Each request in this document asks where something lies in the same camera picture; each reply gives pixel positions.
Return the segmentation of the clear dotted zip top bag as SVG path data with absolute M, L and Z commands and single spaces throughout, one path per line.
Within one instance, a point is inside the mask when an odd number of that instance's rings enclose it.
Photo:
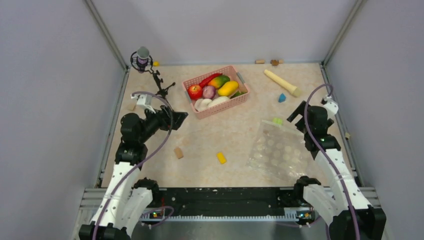
M 286 182 L 311 176 L 318 168 L 301 132 L 268 120 L 260 122 L 246 165 Z

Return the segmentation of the red apple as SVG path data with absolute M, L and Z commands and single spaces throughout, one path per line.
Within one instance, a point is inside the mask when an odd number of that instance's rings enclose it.
M 193 84 L 188 87 L 187 93 L 191 100 L 198 100 L 203 97 L 203 88 L 198 84 Z

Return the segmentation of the purple onion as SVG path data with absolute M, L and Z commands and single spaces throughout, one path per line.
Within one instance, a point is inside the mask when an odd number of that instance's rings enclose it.
M 213 99 L 216 95 L 216 88 L 211 85 L 207 85 L 202 89 L 202 97 L 204 99 Z

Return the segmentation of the pink plastic basket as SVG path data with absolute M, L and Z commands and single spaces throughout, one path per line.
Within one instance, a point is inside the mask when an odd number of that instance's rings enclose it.
M 185 80 L 182 87 L 199 120 L 246 102 L 250 94 L 248 85 L 232 65 Z

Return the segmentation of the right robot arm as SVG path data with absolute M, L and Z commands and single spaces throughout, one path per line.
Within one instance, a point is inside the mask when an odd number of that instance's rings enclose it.
M 316 178 L 301 176 L 294 184 L 293 200 L 299 206 L 313 207 L 326 223 L 331 240 L 358 240 L 361 234 L 381 240 L 386 214 L 364 196 L 345 163 L 340 144 L 328 133 L 338 111 L 336 103 L 322 103 L 316 106 L 302 101 L 287 121 L 301 116 L 295 127 L 303 133 L 305 148 L 324 172 L 332 194 Z

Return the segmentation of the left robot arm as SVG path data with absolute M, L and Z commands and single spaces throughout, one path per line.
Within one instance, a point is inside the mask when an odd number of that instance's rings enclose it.
M 158 183 L 148 178 L 138 179 L 138 176 L 143 164 L 166 141 L 152 153 L 148 153 L 145 143 L 159 130 L 168 135 L 178 130 L 188 113 L 165 105 L 144 113 L 145 118 L 128 113 L 120 120 L 121 138 L 112 177 L 97 211 L 90 222 L 79 229 L 81 240 L 129 240 L 145 209 L 160 202 Z

